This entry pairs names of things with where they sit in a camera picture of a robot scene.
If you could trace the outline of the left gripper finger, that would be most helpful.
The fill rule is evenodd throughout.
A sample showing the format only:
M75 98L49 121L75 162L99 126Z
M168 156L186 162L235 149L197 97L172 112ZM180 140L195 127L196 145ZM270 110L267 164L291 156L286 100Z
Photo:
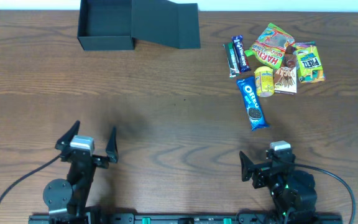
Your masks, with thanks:
M70 143L75 135L78 134L80 129L80 121L77 120L73 126L62 136L60 137L56 144L55 149L61 151L60 155L65 156L70 152Z
M117 133L117 129L114 126L111 131L111 135L105 150L109 158L109 161L113 163L117 163L119 160L119 154L117 151L116 133Z

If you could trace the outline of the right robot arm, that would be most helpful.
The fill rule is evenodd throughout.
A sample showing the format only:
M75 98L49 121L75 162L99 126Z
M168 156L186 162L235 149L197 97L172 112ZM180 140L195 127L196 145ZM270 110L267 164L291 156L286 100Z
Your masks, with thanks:
M314 177L296 170L292 149L269 149L266 163L254 164L243 152L241 160L242 181L252 181L255 189L268 188L277 214L290 222L310 220L315 214L317 194Z

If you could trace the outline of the Haribo gummy candy bag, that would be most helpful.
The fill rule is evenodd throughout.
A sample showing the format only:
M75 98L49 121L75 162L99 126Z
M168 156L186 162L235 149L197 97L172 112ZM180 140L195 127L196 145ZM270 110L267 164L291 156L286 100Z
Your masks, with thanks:
M270 23L245 54L247 57L255 56L259 62L272 69L279 69L287 48L294 43L292 35Z

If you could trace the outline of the dark green gift box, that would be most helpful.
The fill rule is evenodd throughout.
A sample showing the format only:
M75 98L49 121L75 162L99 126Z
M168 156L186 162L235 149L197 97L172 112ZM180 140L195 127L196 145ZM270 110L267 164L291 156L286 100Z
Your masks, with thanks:
M133 50L136 40L198 49L198 5L167 0L82 0L77 39L88 51Z

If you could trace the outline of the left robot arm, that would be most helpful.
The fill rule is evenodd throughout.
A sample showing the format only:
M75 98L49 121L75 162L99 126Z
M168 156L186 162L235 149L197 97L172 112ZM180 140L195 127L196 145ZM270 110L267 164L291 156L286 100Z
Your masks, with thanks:
M85 216L86 201L97 168L107 169L110 163L117 163L116 133L113 128L106 146L106 156L94 154L94 139L78 134L80 122L58 139L55 149L62 162L70 163L66 179L55 179L47 184L43 200L52 218L69 220Z

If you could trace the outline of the blue Oreo cookie pack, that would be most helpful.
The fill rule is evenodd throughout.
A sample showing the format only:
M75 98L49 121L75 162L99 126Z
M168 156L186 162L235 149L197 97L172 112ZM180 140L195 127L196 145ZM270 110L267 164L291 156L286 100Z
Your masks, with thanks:
M256 92L255 78L248 77L236 80L237 87L239 88L246 113L248 115L251 130L267 128L269 124L266 122L259 98Z

